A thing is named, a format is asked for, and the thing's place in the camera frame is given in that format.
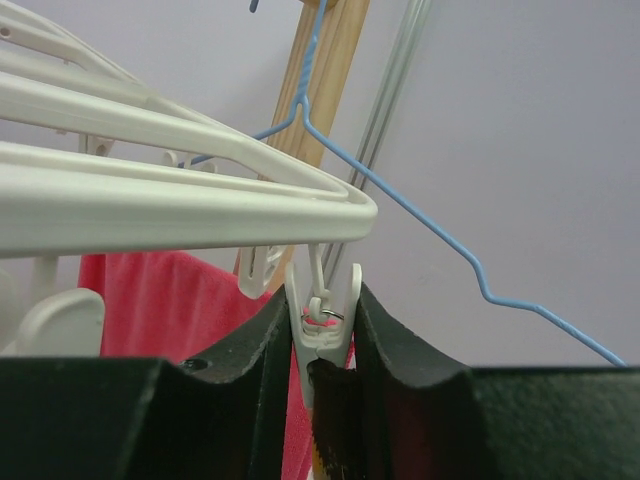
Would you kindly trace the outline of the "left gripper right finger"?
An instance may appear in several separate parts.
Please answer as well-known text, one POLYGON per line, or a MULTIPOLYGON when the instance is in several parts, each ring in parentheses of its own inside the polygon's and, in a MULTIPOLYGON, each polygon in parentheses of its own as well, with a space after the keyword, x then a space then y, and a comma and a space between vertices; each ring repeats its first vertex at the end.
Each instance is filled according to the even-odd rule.
POLYGON ((470 367, 363 289, 355 320, 371 479, 635 479, 635 367, 470 367))

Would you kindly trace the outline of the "brown yellow diamond sock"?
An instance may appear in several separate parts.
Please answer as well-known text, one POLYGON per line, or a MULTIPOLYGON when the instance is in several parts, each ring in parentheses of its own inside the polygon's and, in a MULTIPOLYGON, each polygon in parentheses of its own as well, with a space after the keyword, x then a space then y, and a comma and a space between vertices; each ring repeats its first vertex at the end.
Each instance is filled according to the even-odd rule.
POLYGON ((313 387, 312 471, 316 479, 361 479, 361 382, 358 373, 316 360, 307 368, 313 387))

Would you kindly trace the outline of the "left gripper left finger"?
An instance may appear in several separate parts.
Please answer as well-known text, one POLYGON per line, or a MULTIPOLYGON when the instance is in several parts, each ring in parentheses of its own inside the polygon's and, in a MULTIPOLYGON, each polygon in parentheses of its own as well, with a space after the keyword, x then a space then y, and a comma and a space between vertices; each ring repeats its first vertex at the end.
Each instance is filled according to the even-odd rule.
POLYGON ((292 338, 283 291, 180 364, 5 358, 5 479, 277 479, 292 338))

